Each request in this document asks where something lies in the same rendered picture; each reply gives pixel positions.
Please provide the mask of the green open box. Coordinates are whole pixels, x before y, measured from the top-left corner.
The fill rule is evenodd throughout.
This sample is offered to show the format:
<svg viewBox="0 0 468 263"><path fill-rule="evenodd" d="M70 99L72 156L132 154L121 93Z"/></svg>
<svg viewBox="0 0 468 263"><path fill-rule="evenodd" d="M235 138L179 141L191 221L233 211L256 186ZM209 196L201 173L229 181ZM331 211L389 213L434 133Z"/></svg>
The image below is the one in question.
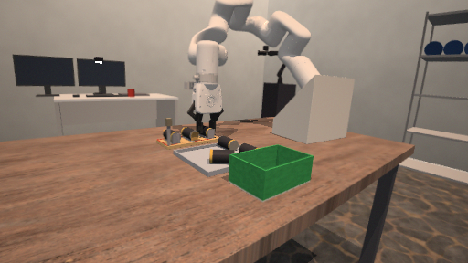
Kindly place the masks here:
<svg viewBox="0 0 468 263"><path fill-rule="evenodd" d="M314 156L279 144L229 155L229 183L261 202L307 184Z"/></svg>

